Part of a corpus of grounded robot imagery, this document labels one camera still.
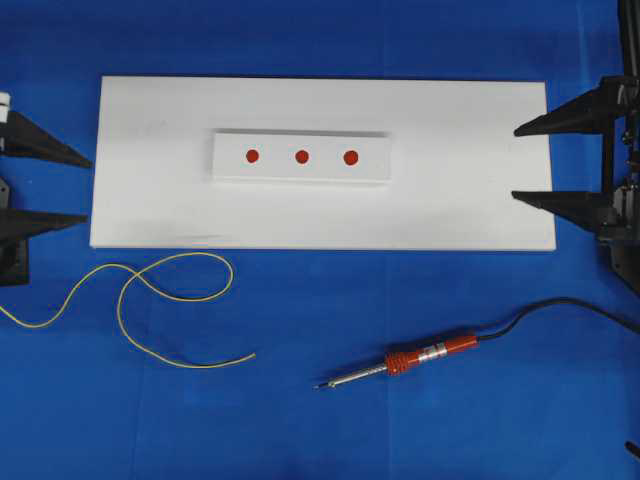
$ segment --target blue cloth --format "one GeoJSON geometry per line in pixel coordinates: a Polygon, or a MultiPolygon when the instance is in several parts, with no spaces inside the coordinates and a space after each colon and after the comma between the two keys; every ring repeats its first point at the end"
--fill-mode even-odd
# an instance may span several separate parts
{"type": "MultiPolygon", "coordinates": [[[[535,80],[552,108],[622,71],[613,0],[3,0],[0,40],[13,107],[92,160],[103,74],[535,80]]],[[[551,151],[555,189],[599,188],[597,138],[557,136],[551,151]]],[[[0,176],[15,207],[90,211],[91,171],[3,158],[0,176]]],[[[114,318],[124,274],[104,272],[46,331],[0,322],[0,477],[638,477],[623,443],[640,440],[640,339],[574,307],[404,377],[311,389],[388,344],[549,296],[637,315],[593,236],[556,224],[552,253],[228,251],[237,283],[212,304],[132,287],[125,318],[151,346],[203,362],[258,353],[218,371],[133,350],[114,318]]],[[[91,267],[172,253],[96,251],[88,232],[33,239],[31,284],[0,303],[41,320],[91,267]]],[[[223,275],[189,259],[151,277],[195,294],[223,275]]]]}

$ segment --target thin wire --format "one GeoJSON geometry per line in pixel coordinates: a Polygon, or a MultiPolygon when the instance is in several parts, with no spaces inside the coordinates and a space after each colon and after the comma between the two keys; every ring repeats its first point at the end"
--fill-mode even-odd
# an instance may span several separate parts
{"type": "Polygon", "coordinates": [[[19,320],[17,317],[15,317],[11,312],[9,312],[2,305],[0,305],[0,313],[4,314],[7,318],[9,318],[10,320],[13,320],[15,323],[17,323],[18,325],[20,325],[21,327],[24,327],[24,328],[29,328],[29,329],[46,328],[49,325],[51,325],[53,322],[55,322],[65,312],[65,310],[69,306],[69,302],[71,301],[71,299],[75,295],[76,291],[87,280],[89,280],[91,277],[93,277],[99,271],[105,270],[107,268],[116,268],[116,269],[120,269],[120,270],[126,270],[127,272],[129,272],[131,274],[131,276],[127,279],[127,281],[124,283],[124,285],[120,289],[120,295],[118,296],[118,301],[116,303],[116,317],[118,319],[118,327],[120,328],[120,331],[125,336],[125,338],[129,341],[129,343],[131,343],[138,350],[141,350],[141,351],[147,353],[148,355],[151,355],[152,357],[155,357],[158,360],[160,360],[161,362],[164,362],[164,363],[166,363],[168,365],[172,365],[174,367],[179,367],[179,368],[191,368],[191,369],[208,369],[208,368],[228,367],[230,365],[237,365],[238,363],[243,363],[243,362],[246,362],[247,360],[251,360],[252,358],[255,358],[256,354],[255,353],[251,353],[249,355],[245,355],[244,357],[240,357],[240,358],[233,359],[233,360],[226,360],[226,361],[218,362],[218,363],[210,363],[210,364],[199,365],[199,364],[195,364],[195,363],[180,362],[180,361],[168,358],[168,357],[166,357],[164,355],[161,355],[161,354],[151,350],[149,347],[146,347],[145,345],[141,344],[136,339],[134,339],[131,336],[131,334],[129,334],[129,332],[127,331],[127,328],[125,327],[124,319],[122,317],[122,304],[124,302],[124,297],[125,297],[125,294],[127,292],[127,289],[133,283],[134,280],[141,281],[147,288],[149,288],[154,293],[157,293],[161,297],[164,297],[164,298],[166,298],[168,300],[172,300],[174,302],[190,302],[190,303],[208,302],[208,301],[214,300],[214,299],[216,299],[218,297],[221,297],[222,295],[227,293],[229,291],[229,289],[231,288],[231,285],[233,284],[233,280],[234,280],[233,267],[231,266],[231,264],[229,263],[229,261],[226,258],[221,257],[220,255],[216,255],[215,253],[209,253],[209,252],[178,253],[176,255],[171,255],[169,257],[162,258],[162,259],[158,260],[157,262],[154,262],[151,265],[148,265],[148,266],[142,268],[141,270],[135,270],[135,269],[131,268],[130,266],[124,265],[122,263],[106,263],[104,265],[100,265],[100,266],[94,268],[93,270],[91,270],[89,273],[87,273],[78,282],[76,282],[76,284],[73,286],[73,288],[71,288],[71,290],[67,294],[67,297],[65,298],[64,303],[62,304],[60,309],[56,312],[56,314],[53,317],[51,317],[49,320],[44,321],[42,323],[27,323],[27,322],[23,322],[22,320],[19,320]],[[229,272],[229,278],[227,280],[226,285],[221,290],[219,290],[217,292],[214,292],[214,293],[212,293],[210,295],[206,295],[204,297],[179,297],[177,295],[171,295],[170,293],[167,293],[167,292],[164,292],[164,291],[160,290],[158,287],[156,287],[155,285],[151,284],[145,277],[142,276],[143,273],[149,272],[150,270],[153,270],[154,268],[162,265],[163,263],[167,263],[167,262],[170,262],[170,261],[178,259],[178,258],[196,257],[196,256],[213,258],[215,260],[218,260],[219,262],[222,262],[222,264],[224,264],[224,266],[227,268],[227,271],[229,272]]]}
{"type": "Polygon", "coordinates": [[[557,298],[550,298],[548,300],[542,300],[540,302],[527,305],[520,311],[520,313],[518,313],[518,315],[516,315],[516,317],[511,321],[511,323],[509,323],[509,325],[504,327],[502,330],[498,330],[495,333],[491,333],[488,335],[479,335],[478,341],[481,342],[481,341],[493,340],[495,338],[502,337],[503,335],[506,335],[507,333],[509,333],[513,329],[513,327],[515,327],[520,322],[520,320],[522,320],[524,317],[526,317],[530,313],[533,313],[536,310],[541,310],[543,308],[551,307],[553,305],[575,305],[577,307],[581,307],[586,310],[591,310],[592,312],[598,313],[608,318],[609,320],[613,320],[621,327],[631,330],[636,334],[640,334],[640,324],[638,323],[625,320],[624,318],[618,317],[613,313],[607,312],[606,310],[596,305],[593,305],[589,302],[585,302],[584,300],[580,300],[578,298],[557,297],[557,298]]]}

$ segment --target orange handle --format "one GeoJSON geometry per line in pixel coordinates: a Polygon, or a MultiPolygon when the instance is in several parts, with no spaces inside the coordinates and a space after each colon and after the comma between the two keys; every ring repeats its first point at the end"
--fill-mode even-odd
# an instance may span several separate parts
{"type": "Polygon", "coordinates": [[[389,353],[385,357],[384,363],[387,365],[387,373],[389,375],[400,375],[413,367],[417,367],[421,363],[435,360],[436,358],[444,357],[452,353],[464,352],[465,350],[475,347],[477,344],[478,339],[475,335],[464,335],[452,338],[443,343],[421,348],[414,352],[389,353]]]}

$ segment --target yellow wire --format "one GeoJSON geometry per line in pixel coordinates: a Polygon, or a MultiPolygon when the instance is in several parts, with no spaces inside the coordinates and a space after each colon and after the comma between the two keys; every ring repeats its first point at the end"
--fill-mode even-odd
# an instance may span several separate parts
{"type": "Polygon", "coordinates": [[[249,355],[245,355],[244,357],[240,357],[240,358],[237,358],[237,359],[226,360],[226,361],[219,362],[219,363],[210,363],[210,364],[204,364],[204,365],[198,365],[198,364],[194,364],[194,363],[184,363],[184,362],[180,362],[180,361],[177,361],[177,360],[172,360],[172,359],[170,359],[168,357],[165,357],[164,355],[161,355],[161,354],[159,354],[157,352],[154,352],[149,347],[145,347],[144,345],[142,345],[140,342],[138,342],[136,339],[134,339],[129,334],[129,332],[127,331],[127,329],[126,329],[126,327],[124,325],[124,320],[122,319],[122,303],[124,301],[124,296],[125,296],[125,293],[127,292],[127,289],[129,288],[129,286],[131,285],[131,283],[134,280],[140,280],[151,291],[157,293],[158,295],[160,295],[160,296],[162,296],[164,298],[167,298],[169,300],[173,300],[174,302],[208,302],[210,300],[214,300],[214,299],[224,295],[225,293],[227,293],[229,291],[229,289],[231,288],[231,284],[233,283],[233,279],[234,279],[233,267],[231,266],[231,264],[229,263],[229,261],[226,258],[221,257],[220,255],[216,255],[215,253],[208,253],[208,252],[178,253],[176,255],[171,255],[169,257],[162,258],[162,259],[158,260],[157,262],[154,262],[151,265],[148,265],[148,266],[146,266],[143,269],[138,270],[138,271],[134,270],[133,268],[129,267],[128,265],[124,265],[124,264],[121,264],[121,263],[106,263],[104,265],[100,265],[99,267],[94,268],[89,273],[87,273],[84,277],[82,277],[73,286],[73,288],[69,291],[69,293],[67,294],[67,297],[64,300],[64,303],[62,304],[62,307],[60,307],[58,312],[53,317],[51,317],[49,320],[47,320],[45,322],[42,322],[42,323],[26,323],[26,322],[23,322],[22,320],[19,320],[18,318],[16,318],[11,312],[9,312],[2,305],[0,305],[0,312],[2,314],[4,314],[7,318],[13,320],[15,323],[17,323],[18,325],[20,325],[21,327],[24,327],[24,328],[38,329],[38,328],[48,327],[53,322],[55,322],[60,317],[60,315],[62,315],[64,313],[64,311],[69,306],[69,302],[71,301],[71,298],[75,295],[75,293],[78,290],[78,288],[80,288],[87,280],[89,280],[93,275],[98,273],[100,270],[105,270],[107,268],[118,268],[118,269],[121,269],[121,270],[126,270],[127,272],[129,272],[131,274],[131,276],[127,279],[127,281],[124,283],[124,285],[120,289],[120,295],[118,296],[118,302],[116,304],[116,317],[118,319],[118,326],[120,327],[120,331],[125,336],[125,338],[134,347],[136,347],[138,350],[142,350],[143,352],[151,355],[152,357],[157,358],[161,362],[164,362],[164,363],[166,363],[168,365],[172,365],[174,367],[179,367],[179,368],[192,368],[192,369],[207,369],[207,368],[228,367],[230,365],[237,365],[238,363],[246,362],[247,360],[251,360],[252,358],[255,358],[256,354],[255,353],[251,353],[249,355]],[[153,270],[154,268],[158,267],[159,265],[162,265],[163,263],[170,262],[171,260],[175,260],[177,258],[195,257],[195,256],[210,257],[210,258],[218,260],[218,261],[220,261],[220,262],[222,262],[224,264],[224,266],[229,271],[229,279],[227,280],[227,284],[221,290],[219,290],[217,292],[214,292],[214,293],[212,293],[210,295],[204,296],[204,297],[178,297],[176,295],[171,295],[171,294],[169,294],[167,292],[163,292],[158,287],[152,285],[146,278],[144,278],[142,276],[143,273],[148,272],[150,270],[153,270]]]}

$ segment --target red dot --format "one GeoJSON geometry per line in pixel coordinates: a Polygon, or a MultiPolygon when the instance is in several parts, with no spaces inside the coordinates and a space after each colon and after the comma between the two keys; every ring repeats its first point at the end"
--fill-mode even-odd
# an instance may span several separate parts
{"type": "Polygon", "coordinates": [[[258,153],[257,150],[251,149],[247,151],[247,162],[255,163],[258,161],[259,158],[260,158],[260,154],[258,153]]]}
{"type": "Polygon", "coordinates": [[[301,165],[307,163],[309,161],[309,152],[306,150],[298,150],[296,152],[296,161],[301,165]]]}
{"type": "Polygon", "coordinates": [[[349,150],[344,154],[344,163],[349,165],[350,167],[358,163],[358,152],[355,150],[349,150]]]}

